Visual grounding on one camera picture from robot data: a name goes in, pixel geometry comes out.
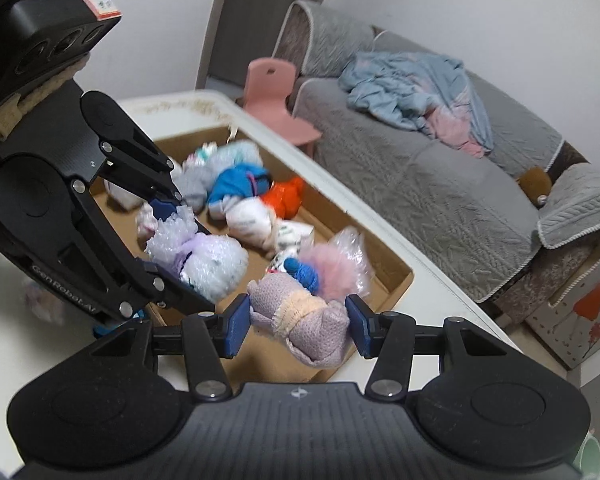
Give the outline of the lilac bubble wrap bundle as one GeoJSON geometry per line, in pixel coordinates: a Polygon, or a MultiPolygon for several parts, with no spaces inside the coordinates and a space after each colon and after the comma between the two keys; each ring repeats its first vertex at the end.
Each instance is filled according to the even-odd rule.
{"type": "Polygon", "coordinates": [[[233,237],[202,232],[196,220],[189,206],[178,206],[169,218],[157,221],[145,252],[150,261],[217,304],[245,277],[249,255],[233,237]]]}

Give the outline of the mauve knit sock bundle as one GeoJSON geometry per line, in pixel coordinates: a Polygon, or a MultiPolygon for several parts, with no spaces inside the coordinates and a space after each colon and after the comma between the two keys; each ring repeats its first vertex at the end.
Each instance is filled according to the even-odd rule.
{"type": "Polygon", "coordinates": [[[349,352],[349,315],[339,301],[312,295],[286,273],[266,274],[247,285],[254,329],[280,344],[302,364],[328,370],[349,352]]]}

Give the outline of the grey sock bundle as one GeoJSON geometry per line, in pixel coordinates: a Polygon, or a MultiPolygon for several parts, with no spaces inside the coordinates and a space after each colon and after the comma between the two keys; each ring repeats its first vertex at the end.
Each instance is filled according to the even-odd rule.
{"type": "Polygon", "coordinates": [[[208,166],[187,166],[173,178],[184,203],[199,214],[206,206],[209,193],[216,180],[215,172],[208,166]]]}

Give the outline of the clear bubble wrap bundle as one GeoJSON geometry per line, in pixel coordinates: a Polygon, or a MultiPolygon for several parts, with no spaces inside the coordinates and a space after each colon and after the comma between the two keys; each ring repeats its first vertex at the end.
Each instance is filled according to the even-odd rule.
{"type": "Polygon", "coordinates": [[[375,271],[366,252],[364,234],[353,226],[347,226],[336,233],[328,244],[339,252],[342,269],[340,281],[347,292],[360,297],[368,296],[375,271]]]}

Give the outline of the pink fluffy blue ball toy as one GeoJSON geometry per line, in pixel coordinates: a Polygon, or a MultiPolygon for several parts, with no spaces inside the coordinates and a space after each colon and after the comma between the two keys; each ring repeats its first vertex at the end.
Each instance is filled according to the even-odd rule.
{"type": "Polygon", "coordinates": [[[342,301],[349,295],[343,286],[339,252],[329,244],[302,249],[297,258],[284,261],[285,271],[311,294],[326,301],[342,301]]]}

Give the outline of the blue sock roll pink tie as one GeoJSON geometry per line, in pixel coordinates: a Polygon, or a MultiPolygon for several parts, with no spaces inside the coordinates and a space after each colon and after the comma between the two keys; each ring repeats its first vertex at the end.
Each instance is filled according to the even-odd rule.
{"type": "Polygon", "coordinates": [[[241,200],[260,196],[272,185],[268,170],[261,166],[239,164],[216,178],[208,195],[208,213],[213,220],[224,220],[227,211],[241,200]]]}

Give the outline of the white patterned paper bundle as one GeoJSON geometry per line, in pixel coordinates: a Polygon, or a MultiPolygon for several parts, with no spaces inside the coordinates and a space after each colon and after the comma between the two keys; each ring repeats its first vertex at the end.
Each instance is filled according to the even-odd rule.
{"type": "Polygon", "coordinates": [[[246,198],[227,211],[228,234],[272,259],[277,252],[279,218],[259,197],[246,198]]]}

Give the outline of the white green leaf bundle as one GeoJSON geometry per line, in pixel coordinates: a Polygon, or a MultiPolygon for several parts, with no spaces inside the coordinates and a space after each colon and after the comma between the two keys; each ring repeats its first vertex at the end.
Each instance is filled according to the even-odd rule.
{"type": "Polygon", "coordinates": [[[280,220],[273,238],[273,258],[268,272],[284,272],[284,261],[297,258],[303,248],[314,244],[314,226],[292,220],[280,220]]]}

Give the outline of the orange plastic bag bundle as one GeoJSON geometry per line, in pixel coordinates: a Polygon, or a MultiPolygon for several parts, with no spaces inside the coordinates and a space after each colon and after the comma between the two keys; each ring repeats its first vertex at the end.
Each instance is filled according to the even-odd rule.
{"type": "Polygon", "coordinates": [[[260,196],[266,206],[272,208],[277,218],[292,220],[302,205],[304,181],[293,177],[288,181],[275,182],[268,192],[260,196]]]}

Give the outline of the white sock bundle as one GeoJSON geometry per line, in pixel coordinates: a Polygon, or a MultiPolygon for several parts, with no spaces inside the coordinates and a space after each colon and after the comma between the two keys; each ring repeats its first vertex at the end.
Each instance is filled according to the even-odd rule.
{"type": "Polygon", "coordinates": [[[143,205],[144,200],[108,180],[104,181],[108,196],[123,210],[131,211],[143,205]]]}

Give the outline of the blue sock roll rope tie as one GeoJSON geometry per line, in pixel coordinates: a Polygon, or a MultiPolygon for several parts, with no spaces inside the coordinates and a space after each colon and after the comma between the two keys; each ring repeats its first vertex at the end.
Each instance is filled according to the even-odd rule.
{"type": "MultiPolygon", "coordinates": [[[[131,320],[146,320],[146,318],[147,318],[147,314],[145,313],[145,311],[140,310],[132,316],[131,320]]],[[[110,334],[111,332],[113,332],[114,330],[116,330],[119,326],[126,324],[127,322],[128,322],[128,320],[125,320],[122,322],[111,321],[111,322],[107,322],[105,324],[95,324],[92,327],[92,334],[96,339],[105,337],[108,334],[110,334]]]]}

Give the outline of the small white teal tied bundle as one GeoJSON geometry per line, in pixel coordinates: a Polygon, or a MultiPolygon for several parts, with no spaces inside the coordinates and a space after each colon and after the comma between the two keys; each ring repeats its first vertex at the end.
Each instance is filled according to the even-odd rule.
{"type": "Polygon", "coordinates": [[[196,150],[187,156],[187,158],[183,162],[184,167],[190,166],[204,166],[208,159],[216,152],[218,149],[218,144],[215,142],[204,143],[200,148],[196,148],[196,150]]]}

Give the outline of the brown cardboard box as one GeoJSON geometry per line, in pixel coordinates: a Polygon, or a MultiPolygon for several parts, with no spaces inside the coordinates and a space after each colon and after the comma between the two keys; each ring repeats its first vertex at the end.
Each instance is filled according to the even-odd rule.
{"type": "Polygon", "coordinates": [[[219,312],[239,295],[250,300],[249,333],[223,364],[233,387],[327,380],[353,352],[346,301],[391,310],[411,268],[244,134],[204,129],[159,146],[180,166],[181,190],[207,182],[238,200],[225,214],[193,206],[145,230],[140,211],[124,210],[96,181],[92,195],[126,247],[200,288],[219,312]]]}

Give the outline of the pink plastic chair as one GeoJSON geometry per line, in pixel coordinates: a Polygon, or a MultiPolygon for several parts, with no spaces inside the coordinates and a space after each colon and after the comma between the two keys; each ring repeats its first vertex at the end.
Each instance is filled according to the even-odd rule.
{"type": "Polygon", "coordinates": [[[296,82],[294,64],[279,58],[257,58],[248,65],[242,108],[284,140],[313,157],[322,134],[306,120],[291,115],[287,99],[296,82]]]}

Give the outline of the pink blanket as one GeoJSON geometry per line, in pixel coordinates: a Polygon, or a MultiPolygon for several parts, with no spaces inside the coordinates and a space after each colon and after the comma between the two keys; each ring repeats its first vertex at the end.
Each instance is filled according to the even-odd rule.
{"type": "Polygon", "coordinates": [[[486,150],[472,135],[470,120],[467,105],[438,106],[425,114],[427,128],[435,139],[455,151],[483,158],[486,150]]]}

